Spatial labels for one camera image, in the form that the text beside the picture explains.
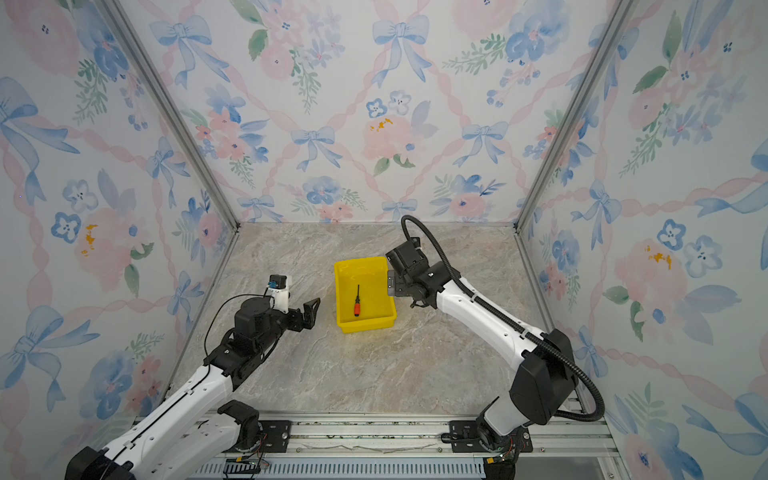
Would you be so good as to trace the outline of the yellow plastic bin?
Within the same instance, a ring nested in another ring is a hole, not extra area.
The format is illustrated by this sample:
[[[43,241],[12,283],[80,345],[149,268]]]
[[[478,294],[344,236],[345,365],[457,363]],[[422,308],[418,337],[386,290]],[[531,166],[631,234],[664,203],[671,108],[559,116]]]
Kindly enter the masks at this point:
[[[387,293],[388,260],[368,257],[334,265],[336,323],[344,334],[387,329],[397,318],[394,298]],[[362,313],[353,315],[357,286],[360,286]]]

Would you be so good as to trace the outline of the red black screwdriver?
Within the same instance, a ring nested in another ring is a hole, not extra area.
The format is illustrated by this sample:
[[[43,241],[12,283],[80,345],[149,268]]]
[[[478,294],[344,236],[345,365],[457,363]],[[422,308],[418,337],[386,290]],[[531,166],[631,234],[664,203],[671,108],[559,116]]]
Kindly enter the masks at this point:
[[[360,295],[360,286],[357,286],[355,303],[353,307],[353,315],[355,318],[359,318],[361,316],[361,313],[362,313],[362,301],[361,301],[361,295]]]

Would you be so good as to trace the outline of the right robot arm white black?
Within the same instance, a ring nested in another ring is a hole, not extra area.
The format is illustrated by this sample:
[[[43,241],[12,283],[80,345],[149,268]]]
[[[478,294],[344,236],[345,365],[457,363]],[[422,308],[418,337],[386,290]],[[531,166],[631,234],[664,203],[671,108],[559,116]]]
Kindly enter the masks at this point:
[[[520,428],[545,425],[578,385],[573,370],[546,350],[572,359],[565,337],[520,321],[479,294],[457,270],[430,264],[416,239],[386,254],[388,294],[408,297],[414,307],[439,310],[467,326],[497,351],[513,372],[509,390],[477,417],[475,441],[490,452],[512,444]]]

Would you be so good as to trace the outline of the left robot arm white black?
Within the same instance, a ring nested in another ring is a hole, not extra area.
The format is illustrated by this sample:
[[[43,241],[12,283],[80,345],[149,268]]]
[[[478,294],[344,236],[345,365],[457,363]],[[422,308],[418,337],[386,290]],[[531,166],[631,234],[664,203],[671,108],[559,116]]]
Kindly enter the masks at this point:
[[[152,413],[101,449],[69,461],[67,479],[184,479],[235,450],[259,458],[269,430],[234,392],[269,358],[282,336],[314,327],[320,299],[282,308],[276,295],[241,296],[234,325],[202,365]]]

